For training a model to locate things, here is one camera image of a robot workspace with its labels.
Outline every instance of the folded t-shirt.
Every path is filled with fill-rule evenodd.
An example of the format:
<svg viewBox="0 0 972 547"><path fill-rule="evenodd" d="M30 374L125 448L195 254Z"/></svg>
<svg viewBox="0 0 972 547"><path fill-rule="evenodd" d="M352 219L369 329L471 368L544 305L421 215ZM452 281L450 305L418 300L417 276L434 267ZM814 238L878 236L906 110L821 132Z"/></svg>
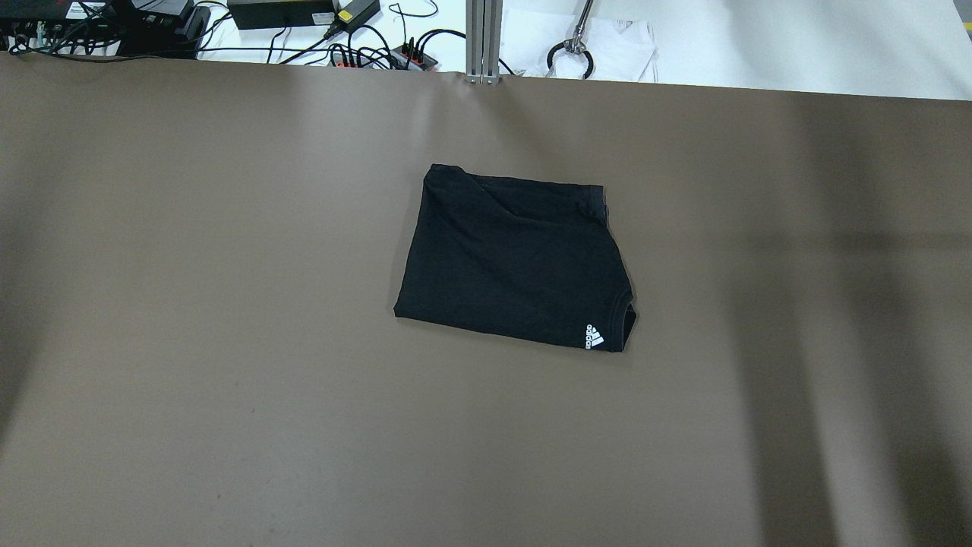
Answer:
<svg viewBox="0 0 972 547"><path fill-rule="evenodd" d="M396 316L621 351L631 303L603 187L429 169Z"/></svg>

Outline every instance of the adidas logo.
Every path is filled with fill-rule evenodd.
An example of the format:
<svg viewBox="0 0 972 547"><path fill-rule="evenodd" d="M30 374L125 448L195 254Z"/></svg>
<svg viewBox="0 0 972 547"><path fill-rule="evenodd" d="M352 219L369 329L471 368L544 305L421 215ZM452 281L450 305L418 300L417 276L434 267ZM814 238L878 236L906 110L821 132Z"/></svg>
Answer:
<svg viewBox="0 0 972 547"><path fill-rule="evenodd" d="M587 333L584 334L584 340L584 349L590 349L602 343L605 339L601 338L601 333L598 332L598 329L594 328L594 325L587 325Z"/></svg>

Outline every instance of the black cable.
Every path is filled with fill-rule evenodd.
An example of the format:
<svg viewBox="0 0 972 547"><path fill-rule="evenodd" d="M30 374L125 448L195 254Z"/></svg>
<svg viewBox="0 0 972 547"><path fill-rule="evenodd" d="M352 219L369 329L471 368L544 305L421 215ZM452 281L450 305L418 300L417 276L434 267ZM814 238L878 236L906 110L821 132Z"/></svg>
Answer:
<svg viewBox="0 0 972 547"><path fill-rule="evenodd" d="M466 38L466 33L465 32L460 32L458 30L452 30L451 28L434 28L434 29L426 32L422 36L419 36L419 39L415 42L415 47L419 50L419 53L424 53L425 52L425 45L429 43L429 40L433 36L437 36L439 34L451 34L453 36L459 36L460 38L463 38L463 39Z"/></svg>
<svg viewBox="0 0 972 547"><path fill-rule="evenodd" d="M380 61L384 60L384 58L382 57L393 58L390 57L388 54L383 54L380 49L376 50L374 48L369 48L369 47L354 49L354 48L348 48L343 44L334 44L331 47L334 48L336 51L341 52L342 56L348 57L348 60L351 61L350 62L351 66L357 68L364 68L366 66L369 66L372 63L376 63L378 64L379 67L382 68L389 68L387 65L381 64ZM368 59L368 62L361 62L362 58Z"/></svg>
<svg viewBox="0 0 972 547"><path fill-rule="evenodd" d="M430 13L430 14L407 14L407 13L405 13L405 12L403 12L401 10L401 4L399 4L398 2L396 2L395 4L392 4L391 6L389 6L388 7L388 11L389 12L392 12L393 14L402 16L404 18L430 18L430 17L434 17L436 14L438 14L438 4L435 3L435 0L426 0L426 2L429 2L430 4L432 4L432 6L434 8L433 12Z"/></svg>
<svg viewBox="0 0 972 547"><path fill-rule="evenodd" d="M285 32L287 32L288 28L289 27L281 28L280 32L274 34L273 38L270 38L270 49L266 52L266 64L270 64L270 57L273 55L273 44L277 41L277 38L280 38Z"/></svg>
<svg viewBox="0 0 972 547"><path fill-rule="evenodd" d="M301 50L298 53L287 57L287 59L282 61L280 64L287 64L296 58L302 57L306 54L315 51L315 48L317 48L321 44L324 44L330 38L336 36L341 30L343 30L343 27L341 25L339 25L337 22L332 23L328 28L328 30L324 33L324 36L320 40L311 44L310 47L308 47L306 50Z"/></svg>
<svg viewBox="0 0 972 547"><path fill-rule="evenodd" d="M385 50L387 50L389 53L392 51L392 49L388 47L388 40L385 40L385 37L382 36L382 34L380 32L378 32L378 29L375 28L375 27L373 27L373 26L371 26L370 24L363 24L363 25L359 26L358 28L354 29L354 31L352 31L351 34L348 34L348 47L349 48L351 47L351 36L355 32L358 32L358 30L360 30L362 28L366 28L366 29L370 30L371 32L374 32L378 36L378 39L381 40L382 45L385 46Z"/></svg>
<svg viewBox="0 0 972 547"><path fill-rule="evenodd" d="M216 0L199 0L198 2L195 3L196 6L202 6L203 4L212 4L214 6L219 6L224 10L229 9L229 6L227 6L223 2L217 2Z"/></svg>
<svg viewBox="0 0 972 547"><path fill-rule="evenodd" d="M451 34L453 36L458 36L463 39L466 38L466 34L458 30L452 30L451 28L434 28L433 30L426 32L422 36L419 36L418 42L415 43L415 47L419 51L419 58L425 56L425 48L427 45L429 45L429 40L431 40L433 37L439 34ZM500 61L500 65L502 65L503 68L506 69L506 72L513 74L513 69L509 68L509 65L506 64L506 61L504 61L502 58L500 58L499 61Z"/></svg>
<svg viewBox="0 0 972 547"><path fill-rule="evenodd" d="M265 52L266 50L267 50L267 48L207 48L207 49L204 49L204 50L202 50L202 49L196 50L196 52L197 53L227 52L227 51L229 51L229 52ZM293 49L293 48L276 48L275 51L277 51L277 52L299 52L302 55L304 55L304 54L319 54L319 53L326 52L327 50L312 50L312 49L298 50L298 49ZM46 55L46 56L50 56L50 57L61 58L61 59L64 59L64 60L74 60L74 61L78 61L78 62L110 63L110 62L124 62L124 61L128 61L128 60L137 60L137 59L143 59L143 58L166 58L166 57L163 57L161 55L164 55L164 54L183 54L183 53L185 53L185 50L163 50L163 51L158 51L158 52L149 52L147 54L124 56L124 57L85 58L85 57L82 57L82 56L70 56L70 55L64 55L64 54L57 54L57 53L53 53L53 52L49 52L47 50L41 50L41 49L37 49L37 48L26 48L23 51L18 52L16 54L12 54L12 55L41 54L41 55Z"/></svg>
<svg viewBox="0 0 972 547"><path fill-rule="evenodd" d="M291 34L294 34L294 28L292 26L288 27L287 34L284 34L284 39L280 42L280 48L287 47L287 41L291 39ZM280 62L280 57L282 56L284 56L283 53L277 55L277 62Z"/></svg>
<svg viewBox="0 0 972 547"><path fill-rule="evenodd" d="M216 19L216 21L213 23L213 26L210 26L209 29L207 29L205 32L203 32L198 37L196 37L196 40L202 40L203 36L209 34L209 38L206 38L206 43L202 45L203 49L209 47L210 42L213 41L213 37L216 36L216 28L220 26L220 23L231 18L233 18L231 14L226 14L221 18Z"/></svg>
<svg viewBox="0 0 972 547"><path fill-rule="evenodd" d="M94 8L86 5L84 2L78 2L78 5L81 6L81 9L84 10L85 13L88 14L89 17L91 17L91 21L89 21L88 23L97 22L95 20L98 19L98 18L101 18L101 20L105 21L106 23L111 24L111 25L113 25L113 26L115 26L117 28L120 28L121 30L124 30L125 32L131 32L132 31L132 29L130 27L125 26L125 25L119 23L118 21L116 21L116 20L114 20L112 18L103 18L101 16L101 12L104 11L104 10L100 10L98 12L95 12L94 11ZM85 30L90 30L90 25L89 24L85 25Z"/></svg>
<svg viewBox="0 0 972 547"><path fill-rule="evenodd" d="M388 9L392 13L399 14L399 16L401 17L401 43L402 43L402 47L404 48L404 44L408 42L408 30L405 28L405 18L408 16L401 11L401 4L399 4L398 2L390 5ZM402 70L408 70L408 64L411 61L411 59L408 58L409 55L402 55L402 56L405 57L405 67Z"/></svg>
<svg viewBox="0 0 972 547"><path fill-rule="evenodd" d="M326 49L324 49L324 51L327 52L328 56L321 57L319 59L309 60L309 61L307 61L307 62L304 63L304 66L306 66L308 64L318 63L318 62L321 62L322 60L326 60L328 62L328 64L331 64L331 62L334 61L333 54L334 54L335 48L343 48L343 47L344 46L342 46L341 44L331 44Z"/></svg>
<svg viewBox="0 0 972 547"><path fill-rule="evenodd" d="M365 50L374 52L374 55L368 55L365 52ZM365 54L364 56L368 59L368 62L366 62L365 64L359 66L358 68L365 68L366 66L368 66L370 64L375 64L379 68L382 68L382 69L385 69L385 70L388 70L388 69L391 69L391 68L395 68L395 58L390 53L384 53L383 54L383 53L381 53L381 50L375 50L374 48L369 48L369 47L358 48L358 51L361 52L361 53L363 53L363 54ZM387 60L389 64L382 63L381 61L383 61L383 60Z"/></svg>
<svg viewBox="0 0 972 547"><path fill-rule="evenodd" d="M48 48L52 52L56 52L57 50L63 48L64 45L67 44L68 39L73 38L78 31L82 30L83 28L86 28L88 25L94 22L96 18L101 17L101 14L106 10L108 10L108 8L112 6L112 3L106 2L105 5L102 6L101 9L97 11L95 11L94 8L89 8L85 4L81 4L81 6L85 10L85 12L88 13L88 15L85 18L78 20L78 22L72 24L67 29L65 29L64 35L56 44L52 44L48 46Z"/></svg>

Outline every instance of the wire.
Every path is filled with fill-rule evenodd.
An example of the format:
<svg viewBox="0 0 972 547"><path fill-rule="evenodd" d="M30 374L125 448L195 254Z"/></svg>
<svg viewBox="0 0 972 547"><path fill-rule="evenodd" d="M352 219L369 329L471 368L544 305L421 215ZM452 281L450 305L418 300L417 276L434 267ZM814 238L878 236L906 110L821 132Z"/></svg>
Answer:
<svg viewBox="0 0 972 547"><path fill-rule="evenodd" d="M198 2L195 3L196 6L202 6L203 4L212 4L214 6L219 6L224 10L229 9L229 6L227 6L223 2L217 2L216 0L199 0Z"/></svg>
<svg viewBox="0 0 972 547"><path fill-rule="evenodd" d="M373 55L368 55L365 52L365 50L368 50L370 52L374 52L374 54ZM386 70L395 68L395 64L396 64L395 63L395 58L392 57L392 55L390 53L384 53L383 54L383 53L381 53L381 50L375 50L374 48L369 48L369 47L358 48L358 51L361 52L361 53L363 53L364 56L368 59L368 62L366 62L365 64L359 66L358 68L365 68L366 66L368 66L368 65L370 65L372 63L375 64L376 66L378 66L379 68L383 68L383 69L386 69ZM383 60L387 60L388 61L388 64L384 64L383 62L381 62Z"/></svg>
<svg viewBox="0 0 972 547"><path fill-rule="evenodd" d="M64 31L64 35L57 43L48 46L48 49L50 51L57 52L57 50L63 48L64 45L67 44L68 39L72 38L78 31L82 30L83 28L87 28L88 25L90 25L96 18L99 18L103 12L105 12L106 10L108 10L108 8L111 7L111 3L106 2L104 6L102 6L99 10L95 11L93 8L89 8L88 6L86 6L84 3L80 3L80 5L82 6L82 8L84 8L85 12L88 13L88 15L85 18L80 19L78 20L78 22L69 26Z"/></svg>
<svg viewBox="0 0 972 547"><path fill-rule="evenodd" d="M370 30L371 32L374 32L375 35L378 36L378 39L381 40L381 44L383 46L385 46L385 50L388 53L391 53L392 52L392 49L388 47L388 40L385 40L385 37L382 36L382 34L380 32L378 32L378 29L376 29L375 27L371 26L370 24L363 24L363 25L359 26L358 28L356 28L354 30L354 32L352 32L351 34L348 34L348 47L349 48L351 47L351 35L354 34L355 32L358 32L358 30L359 29L362 29L362 28L366 28L366 29Z"/></svg>
<svg viewBox="0 0 972 547"><path fill-rule="evenodd" d="M405 12L403 12L401 10L401 4L399 4L398 2L396 2L395 4L392 4L391 6L389 6L388 7L388 11L389 12L392 12L393 14L402 16L403 18L430 18L430 17L434 17L436 14L438 14L438 4L435 3L435 0L426 0L426 2L432 4L432 6L434 8L433 12L430 13L430 14L407 14L407 13L405 13Z"/></svg>
<svg viewBox="0 0 972 547"><path fill-rule="evenodd" d="M196 51L198 53L227 52L227 51L232 51L232 52L265 52L265 51L267 51L267 48L207 48L207 49L200 49L200 50L196 50ZM311 54L323 53L323 52L326 52L327 50L326 49L324 49L324 50L312 50L312 49L309 49L309 48L306 49L306 50L297 50L297 49L293 49L293 48L275 48L275 51L277 51L277 52L300 52L303 55L303 54L309 54L309 53L311 53ZM158 52L149 52L147 54L132 55L132 56L125 56L125 57L85 58L85 57L82 57L82 56L70 56L70 55L64 55L64 54L58 54L58 53L54 53L54 52L49 52L46 49L26 48L23 51L18 52L18 53L13 54L13 55L41 54L41 55L46 55L46 56L50 56L50 57L57 57L57 58L61 58L61 59L64 59L64 60L73 60L73 61L78 61L78 62L110 63L110 62L125 62L125 61L129 61L129 60L137 60L137 59L143 59L143 58L166 58L166 57L163 57L161 55L163 55L163 54L175 54L175 53L185 53L185 50L163 50L163 51L158 51Z"/></svg>
<svg viewBox="0 0 972 547"><path fill-rule="evenodd" d="M270 49L267 50L267 52L266 52L266 64L270 64L270 57L273 55L273 44L274 44L274 42L277 41L277 38L280 38L285 32L287 32L287 29L288 28L289 27L287 27L287 28L281 28L280 29L280 32L274 34L273 35L273 38L270 38Z"/></svg>
<svg viewBox="0 0 972 547"><path fill-rule="evenodd" d="M399 14L399 16L401 17L401 43L402 43L402 47L404 48L404 44L406 42L408 42L408 30L405 29L405 18L406 17L414 17L414 18L417 18L419 16L413 16L411 14L404 13L401 10L401 4L398 3L398 2L396 2L395 4L390 5L388 7L388 9L393 14ZM408 55L403 55L403 57L405 57L405 67L404 67L404 70L408 70L408 63L411 61L411 59L408 58Z"/></svg>
<svg viewBox="0 0 972 547"><path fill-rule="evenodd" d="M209 29L207 29L205 32L203 32L202 34L200 34L198 38L196 38L196 40L201 40L203 36L209 34L209 38L206 38L206 43L202 45L202 48L203 49L208 48L210 42L213 41L213 37L216 36L216 28L218 26L220 26L220 23L222 23L225 20L232 19L232 18L233 18L233 16L231 14L226 14L226 15L222 16L221 18L216 19L216 21L213 23L213 26L209 27Z"/></svg>
<svg viewBox="0 0 972 547"><path fill-rule="evenodd" d="M324 52L327 52L328 56L321 57L321 58L314 59L314 60L309 60L309 61L307 61L307 62L304 63L304 66L306 66L308 64L315 64L315 63L321 62L322 60L326 60L328 63L330 63L331 61L333 61L333 56L332 55L334 53L334 48L338 48L338 47L343 48L344 46L341 46L340 44L331 44L330 46L328 46L327 48L324 49Z"/></svg>
<svg viewBox="0 0 972 547"><path fill-rule="evenodd" d="M337 36L337 34L341 32L341 30L343 30L343 27L340 26L337 22L331 23L330 27L328 27L328 30L325 31L324 36L322 36L320 40L311 44L310 47L308 47L306 50L300 50L295 55L291 55L287 57L280 64L287 64L296 58L314 52L315 48L317 48L321 44L324 44L325 42L327 42L327 40L330 40L334 36Z"/></svg>
<svg viewBox="0 0 972 547"><path fill-rule="evenodd" d="M433 30L426 32L422 36L419 36L418 41L415 43L415 47L419 51L419 57L425 55L425 48L427 45L429 45L429 40L433 39L433 37L438 36L439 34L451 34L453 36L458 36L463 39L466 38L466 34L458 30L452 30L451 28L434 28ZM500 65L502 65L503 68L506 69L506 72L510 74L515 74L513 72L513 69L510 68L508 64L506 64L506 61L504 61L502 58L499 58L499 62Z"/></svg>

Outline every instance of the power adapter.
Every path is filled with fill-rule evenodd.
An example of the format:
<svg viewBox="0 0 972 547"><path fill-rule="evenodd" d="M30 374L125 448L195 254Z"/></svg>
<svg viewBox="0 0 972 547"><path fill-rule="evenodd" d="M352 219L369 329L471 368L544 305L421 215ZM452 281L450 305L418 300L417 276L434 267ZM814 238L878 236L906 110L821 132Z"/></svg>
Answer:
<svg viewBox="0 0 972 547"><path fill-rule="evenodd" d="M334 22L332 0L228 0L226 4L240 30Z"/></svg>
<svg viewBox="0 0 972 547"><path fill-rule="evenodd" d="M368 19L373 18L381 9L380 0L354 0L337 12L337 21L344 25L343 30L354 34Z"/></svg>

